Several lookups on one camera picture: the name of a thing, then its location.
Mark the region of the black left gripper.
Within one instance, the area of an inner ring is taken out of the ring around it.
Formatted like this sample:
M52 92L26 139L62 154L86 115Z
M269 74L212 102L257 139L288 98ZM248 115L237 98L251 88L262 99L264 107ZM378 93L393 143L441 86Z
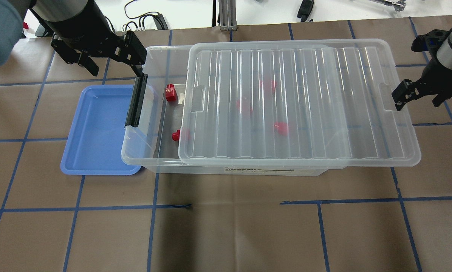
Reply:
M92 76L98 76L99 67L92 57L108 57L129 65L137 77L144 76L143 64L147 57L146 48L136 34L127 30L124 35L106 33L93 37L91 33L77 38L62 38L54 34L51 47L67 64L77 64Z

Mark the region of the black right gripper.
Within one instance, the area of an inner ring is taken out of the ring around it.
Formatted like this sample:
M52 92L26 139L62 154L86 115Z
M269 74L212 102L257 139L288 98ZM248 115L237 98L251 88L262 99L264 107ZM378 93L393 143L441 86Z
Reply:
M397 111L426 95L433 95L433 105L438 107L452 98L452 44L449 41L451 30L432 30L416 36L411 45L413 52L427 51L431 59L421 77L413 82L404 79L392 92Z

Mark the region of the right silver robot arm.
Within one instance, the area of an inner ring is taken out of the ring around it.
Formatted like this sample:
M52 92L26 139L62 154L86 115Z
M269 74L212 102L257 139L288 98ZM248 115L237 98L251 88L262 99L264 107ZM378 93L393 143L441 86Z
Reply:
M434 29L416 36L413 52L428 51L431 59L417 81L404 79L392 92L396 110L400 111L412 100L433 95L433 106L438 107L452 98L452 29Z

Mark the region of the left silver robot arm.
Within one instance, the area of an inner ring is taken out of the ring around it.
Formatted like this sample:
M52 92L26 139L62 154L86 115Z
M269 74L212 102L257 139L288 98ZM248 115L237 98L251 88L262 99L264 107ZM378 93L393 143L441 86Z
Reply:
M97 76L95 57L127 64L145 78L147 51L133 31L115 33L94 0L0 0L0 66L23 37L28 13L52 34L51 47L67 64L77 64Z

